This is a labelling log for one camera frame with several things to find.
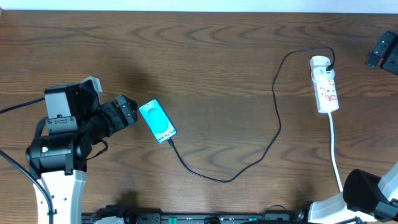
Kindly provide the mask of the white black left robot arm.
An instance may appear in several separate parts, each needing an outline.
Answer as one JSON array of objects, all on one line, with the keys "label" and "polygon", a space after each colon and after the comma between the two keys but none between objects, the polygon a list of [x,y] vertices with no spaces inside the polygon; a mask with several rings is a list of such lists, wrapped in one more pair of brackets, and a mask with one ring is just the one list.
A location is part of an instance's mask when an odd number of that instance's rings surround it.
[{"label": "white black left robot arm", "polygon": [[137,103],[124,95],[100,103],[100,82],[89,78],[47,88],[47,117],[26,150],[39,223],[81,223],[92,147],[137,121]]}]

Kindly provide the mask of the blue Galaxy smartphone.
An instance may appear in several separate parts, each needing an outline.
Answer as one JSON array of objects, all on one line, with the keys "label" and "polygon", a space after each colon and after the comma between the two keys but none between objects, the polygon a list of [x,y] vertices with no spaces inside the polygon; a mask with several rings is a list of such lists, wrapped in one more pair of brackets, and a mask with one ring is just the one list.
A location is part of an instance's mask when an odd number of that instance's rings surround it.
[{"label": "blue Galaxy smartphone", "polygon": [[177,134],[177,129],[157,98],[140,106],[139,112],[159,144]]}]

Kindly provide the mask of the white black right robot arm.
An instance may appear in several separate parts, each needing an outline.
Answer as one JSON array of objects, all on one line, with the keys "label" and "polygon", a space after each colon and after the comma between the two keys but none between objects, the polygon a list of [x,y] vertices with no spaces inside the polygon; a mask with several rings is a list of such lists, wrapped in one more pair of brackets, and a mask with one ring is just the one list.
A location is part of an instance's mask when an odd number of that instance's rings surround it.
[{"label": "white black right robot arm", "polygon": [[[325,56],[310,59],[311,78],[317,110],[330,116],[339,108],[334,82],[334,61]],[[366,223],[397,221],[397,166],[382,177],[360,169],[350,172],[346,181],[337,178],[339,192],[312,202],[293,218],[305,223]]]}]

